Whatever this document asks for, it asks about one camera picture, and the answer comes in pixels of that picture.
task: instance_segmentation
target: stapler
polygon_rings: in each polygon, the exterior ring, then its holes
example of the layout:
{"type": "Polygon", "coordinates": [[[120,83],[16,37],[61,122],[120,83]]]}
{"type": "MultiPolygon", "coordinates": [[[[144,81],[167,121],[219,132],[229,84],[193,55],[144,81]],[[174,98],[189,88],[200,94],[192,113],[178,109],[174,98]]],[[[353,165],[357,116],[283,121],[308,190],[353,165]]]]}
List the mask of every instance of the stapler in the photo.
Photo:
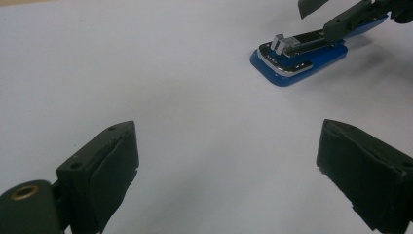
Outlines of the stapler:
{"type": "MultiPolygon", "coordinates": [[[[299,0],[301,18],[311,14],[328,0],[299,0]]],[[[274,40],[254,51],[250,62],[271,83],[289,86],[334,61],[346,56],[345,39],[362,34],[384,22],[391,14],[397,23],[413,20],[413,1],[361,0],[353,7],[326,23],[323,29],[274,40]]]]}

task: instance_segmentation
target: white table surface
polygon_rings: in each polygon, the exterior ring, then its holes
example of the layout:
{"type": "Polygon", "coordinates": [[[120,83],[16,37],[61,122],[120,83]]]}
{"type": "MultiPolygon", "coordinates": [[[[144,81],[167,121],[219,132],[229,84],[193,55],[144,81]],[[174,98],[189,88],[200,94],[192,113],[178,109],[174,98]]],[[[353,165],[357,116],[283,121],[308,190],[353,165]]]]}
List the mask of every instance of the white table surface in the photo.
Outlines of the white table surface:
{"type": "Polygon", "coordinates": [[[371,233],[316,166],[321,124],[413,155],[413,24],[348,40],[345,59],[288,88],[248,60],[356,2],[304,20],[293,0],[0,8],[0,192],[54,182],[95,135],[134,120],[140,167],[107,234],[371,233]]]}

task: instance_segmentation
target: white background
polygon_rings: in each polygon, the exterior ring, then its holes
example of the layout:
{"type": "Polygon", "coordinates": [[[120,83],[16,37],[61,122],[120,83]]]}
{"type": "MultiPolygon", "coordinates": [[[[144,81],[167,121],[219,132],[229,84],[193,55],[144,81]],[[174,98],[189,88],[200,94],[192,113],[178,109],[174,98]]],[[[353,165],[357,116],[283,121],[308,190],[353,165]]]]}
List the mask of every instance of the white background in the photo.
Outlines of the white background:
{"type": "Polygon", "coordinates": [[[0,192],[134,120],[140,167],[105,233],[371,233],[316,166],[323,119],[413,155],[412,24],[349,39],[288,88],[249,56],[319,29],[287,0],[71,0],[0,8],[0,192]]]}

